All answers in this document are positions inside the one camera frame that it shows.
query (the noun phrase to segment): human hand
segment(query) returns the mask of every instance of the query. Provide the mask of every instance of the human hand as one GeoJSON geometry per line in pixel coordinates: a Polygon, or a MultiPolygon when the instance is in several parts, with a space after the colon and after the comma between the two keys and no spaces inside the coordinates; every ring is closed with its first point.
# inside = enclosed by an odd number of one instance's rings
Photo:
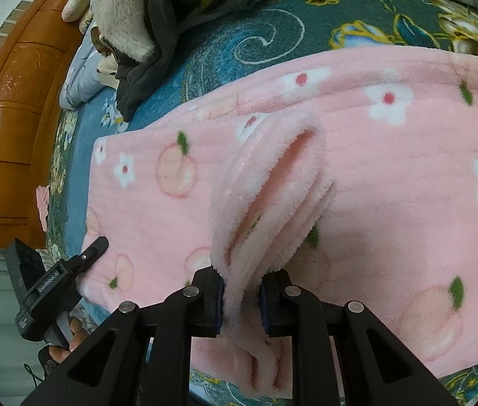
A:
{"type": "Polygon", "coordinates": [[[73,317],[70,320],[70,329],[72,330],[73,338],[70,341],[69,349],[62,349],[58,346],[49,347],[49,355],[57,363],[62,363],[72,351],[81,345],[81,343],[88,337],[87,331],[83,329],[83,324],[76,317],[73,317]]]}

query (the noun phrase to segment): pink fleece blanket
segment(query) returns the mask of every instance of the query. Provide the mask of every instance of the pink fleece blanket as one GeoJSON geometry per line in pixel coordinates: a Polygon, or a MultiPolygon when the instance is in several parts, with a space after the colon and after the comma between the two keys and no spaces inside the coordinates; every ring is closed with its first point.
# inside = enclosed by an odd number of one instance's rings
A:
{"type": "Polygon", "coordinates": [[[246,394],[291,394],[290,343],[255,307],[286,263],[323,300],[363,301],[436,376],[477,364],[478,57],[324,52],[99,139],[85,244],[98,235],[80,291],[110,311],[213,263],[225,324],[192,366],[246,394]]]}

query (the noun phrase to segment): stuffed animal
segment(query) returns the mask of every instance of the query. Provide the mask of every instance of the stuffed animal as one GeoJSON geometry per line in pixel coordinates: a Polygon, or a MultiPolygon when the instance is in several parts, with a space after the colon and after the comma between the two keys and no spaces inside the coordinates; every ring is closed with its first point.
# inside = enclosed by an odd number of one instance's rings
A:
{"type": "Polygon", "coordinates": [[[145,0],[91,0],[91,4],[105,41],[138,63],[146,62],[155,45],[145,27],[145,0]]]}
{"type": "Polygon", "coordinates": [[[91,0],[68,0],[62,9],[62,19],[67,23],[79,21],[79,30],[83,35],[87,33],[93,17],[91,0]]]}

